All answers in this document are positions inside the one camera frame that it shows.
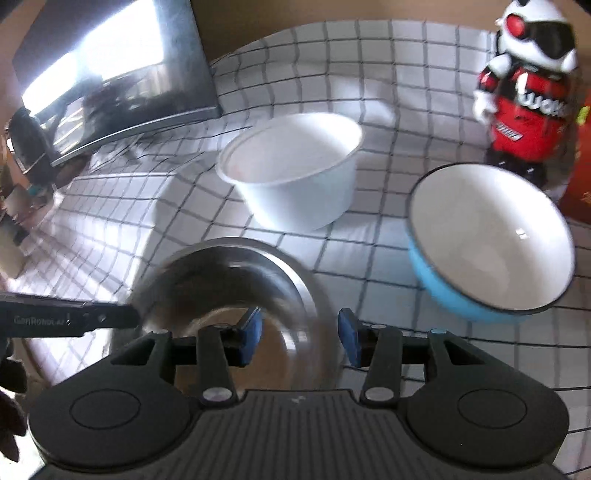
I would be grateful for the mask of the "red snack bag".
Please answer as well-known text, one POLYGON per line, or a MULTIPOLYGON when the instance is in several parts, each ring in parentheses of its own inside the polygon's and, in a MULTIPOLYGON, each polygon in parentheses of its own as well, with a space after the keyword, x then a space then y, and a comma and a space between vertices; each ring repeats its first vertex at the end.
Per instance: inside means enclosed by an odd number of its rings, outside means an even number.
POLYGON ((576 118, 575 164, 567 188, 560 199, 561 212, 581 223, 591 223, 591 98, 587 92, 576 118))

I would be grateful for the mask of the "dark glass-door appliance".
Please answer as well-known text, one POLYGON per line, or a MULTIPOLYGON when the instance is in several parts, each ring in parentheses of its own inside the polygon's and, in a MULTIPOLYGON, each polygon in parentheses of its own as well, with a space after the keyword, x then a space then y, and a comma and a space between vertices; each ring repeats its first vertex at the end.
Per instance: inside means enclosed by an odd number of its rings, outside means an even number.
POLYGON ((188 1, 48 1, 12 66, 54 165, 221 115, 188 1))

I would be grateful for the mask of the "white checkered tablecloth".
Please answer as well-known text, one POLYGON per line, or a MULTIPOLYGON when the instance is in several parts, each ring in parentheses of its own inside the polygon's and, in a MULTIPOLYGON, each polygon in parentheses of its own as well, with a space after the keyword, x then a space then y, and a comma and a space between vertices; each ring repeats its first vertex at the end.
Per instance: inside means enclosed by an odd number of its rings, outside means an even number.
POLYGON ((486 31, 380 20, 283 30, 212 65, 224 115, 102 147, 57 208, 24 241, 27 264, 13 291, 72 299, 122 299, 180 249, 222 237, 252 238, 315 274, 332 306, 422 335, 441 327, 554 388, 570 412, 557 457, 575 479, 590 475, 590 229, 570 226, 577 268, 552 309, 516 324, 472 323, 440 308, 408 256, 405 207, 425 173, 479 160, 484 128, 472 115, 486 31), (219 151, 274 117, 288 126, 252 147, 249 165, 277 171, 290 153, 327 166, 356 147, 351 207, 314 231, 270 229, 216 173, 219 151))

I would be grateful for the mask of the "red white toy robot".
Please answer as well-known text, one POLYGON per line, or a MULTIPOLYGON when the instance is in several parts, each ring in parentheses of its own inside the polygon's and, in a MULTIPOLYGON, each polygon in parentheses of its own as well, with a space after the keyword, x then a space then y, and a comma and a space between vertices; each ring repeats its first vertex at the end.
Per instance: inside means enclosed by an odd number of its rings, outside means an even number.
POLYGON ((485 162, 542 188, 570 116, 575 35, 551 1, 513 1, 497 27, 474 91, 474 117, 491 136, 485 162))

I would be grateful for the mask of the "stainless steel bowl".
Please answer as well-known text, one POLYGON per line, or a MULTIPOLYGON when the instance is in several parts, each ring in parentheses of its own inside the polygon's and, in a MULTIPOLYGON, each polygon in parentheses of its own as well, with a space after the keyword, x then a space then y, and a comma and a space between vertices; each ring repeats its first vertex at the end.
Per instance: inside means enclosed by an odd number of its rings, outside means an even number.
POLYGON ((230 370, 238 392, 338 384, 342 348, 328 295, 300 261, 266 243, 228 237, 181 250, 146 275, 129 301, 142 322, 112 331, 109 352, 151 332, 187 337, 209 325, 235 325, 257 307, 259 346, 249 366, 230 370))

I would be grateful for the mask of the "white paper bowl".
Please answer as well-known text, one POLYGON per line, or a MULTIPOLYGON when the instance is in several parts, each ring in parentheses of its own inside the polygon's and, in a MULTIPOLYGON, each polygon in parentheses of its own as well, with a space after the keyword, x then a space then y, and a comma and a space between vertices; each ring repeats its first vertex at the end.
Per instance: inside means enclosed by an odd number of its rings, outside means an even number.
POLYGON ((363 128, 344 115, 314 112, 273 118, 221 150, 216 173, 238 188, 254 220, 271 230, 314 231, 353 202, 363 128))

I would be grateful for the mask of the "blue enamel bowl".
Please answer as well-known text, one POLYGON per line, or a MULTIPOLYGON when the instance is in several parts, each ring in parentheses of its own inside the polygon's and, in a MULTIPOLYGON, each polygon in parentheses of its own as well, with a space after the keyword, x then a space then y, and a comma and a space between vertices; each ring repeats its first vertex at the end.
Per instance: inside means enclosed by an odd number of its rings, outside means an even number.
POLYGON ((554 306, 576 270, 570 228, 522 177, 480 163, 436 168, 406 203, 409 257, 420 283, 470 321, 519 321, 554 306))

